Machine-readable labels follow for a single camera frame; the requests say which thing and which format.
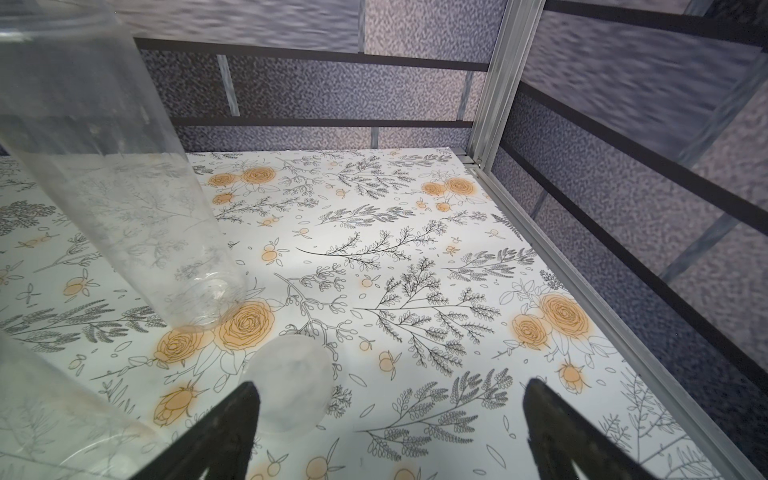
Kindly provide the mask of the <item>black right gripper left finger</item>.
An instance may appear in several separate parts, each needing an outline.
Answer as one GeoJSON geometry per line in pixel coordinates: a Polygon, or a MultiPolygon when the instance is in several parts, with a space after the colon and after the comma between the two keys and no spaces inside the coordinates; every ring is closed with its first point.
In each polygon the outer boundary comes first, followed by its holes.
{"type": "Polygon", "coordinates": [[[132,478],[244,479],[260,406],[256,386],[250,381],[240,384],[132,478]]]}

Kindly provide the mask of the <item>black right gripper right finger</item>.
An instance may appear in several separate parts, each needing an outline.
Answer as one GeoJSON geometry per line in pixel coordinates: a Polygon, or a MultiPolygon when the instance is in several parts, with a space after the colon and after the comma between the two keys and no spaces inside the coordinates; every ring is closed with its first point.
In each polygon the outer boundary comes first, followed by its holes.
{"type": "Polygon", "coordinates": [[[653,476],[543,381],[526,385],[528,445],[541,479],[651,479],[653,476]]]}

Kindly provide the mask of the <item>short frosted plastic cup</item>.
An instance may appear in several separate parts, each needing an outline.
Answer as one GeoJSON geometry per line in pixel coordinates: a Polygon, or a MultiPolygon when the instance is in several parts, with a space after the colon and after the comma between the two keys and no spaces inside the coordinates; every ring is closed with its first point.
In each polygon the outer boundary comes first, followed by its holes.
{"type": "Polygon", "coordinates": [[[3,479],[129,479],[167,445],[151,427],[1,335],[3,479]]]}

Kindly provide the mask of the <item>tall clear plastic jar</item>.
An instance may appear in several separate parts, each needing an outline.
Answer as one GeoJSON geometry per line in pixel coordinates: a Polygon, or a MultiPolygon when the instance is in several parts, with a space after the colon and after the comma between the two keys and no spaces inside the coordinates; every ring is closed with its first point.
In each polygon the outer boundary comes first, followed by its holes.
{"type": "Polygon", "coordinates": [[[1,5],[1,144],[170,326],[246,282],[129,31],[102,1],[1,5]]]}

